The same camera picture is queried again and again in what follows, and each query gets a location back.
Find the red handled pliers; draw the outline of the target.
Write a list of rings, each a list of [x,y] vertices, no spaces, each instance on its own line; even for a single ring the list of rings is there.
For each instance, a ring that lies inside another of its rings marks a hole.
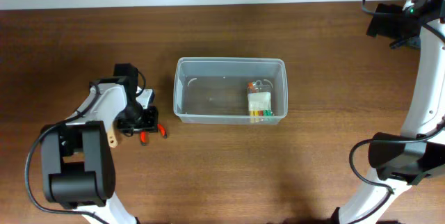
[[[162,136],[162,138],[166,139],[168,137],[168,133],[165,129],[165,127],[161,124],[157,124],[156,132],[159,132]],[[139,135],[140,144],[142,146],[149,145],[149,131],[142,131]]]

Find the marker pack clear case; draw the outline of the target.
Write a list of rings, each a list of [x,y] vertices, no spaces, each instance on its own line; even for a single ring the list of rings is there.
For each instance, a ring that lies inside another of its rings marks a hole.
[[[248,113],[251,123],[264,121],[264,117],[273,116],[272,111],[272,82],[263,79],[251,82],[254,88],[247,87]]]

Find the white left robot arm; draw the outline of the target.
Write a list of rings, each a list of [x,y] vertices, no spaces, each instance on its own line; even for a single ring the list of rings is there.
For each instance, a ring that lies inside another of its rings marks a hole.
[[[34,143],[40,148],[43,192],[62,208],[56,214],[81,215],[89,223],[138,223],[115,192],[111,147],[115,131],[125,136],[158,132],[154,91],[138,82],[143,74],[130,63],[115,65],[113,75],[91,82],[89,95],[73,114],[44,127]]]

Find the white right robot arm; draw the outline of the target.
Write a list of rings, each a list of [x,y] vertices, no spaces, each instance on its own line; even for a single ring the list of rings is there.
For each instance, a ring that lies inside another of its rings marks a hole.
[[[444,0],[362,11],[372,16],[367,35],[393,39],[392,49],[419,49],[419,69],[400,134],[378,132],[352,147],[349,165],[362,184],[329,223],[380,223],[398,196],[444,174]]]

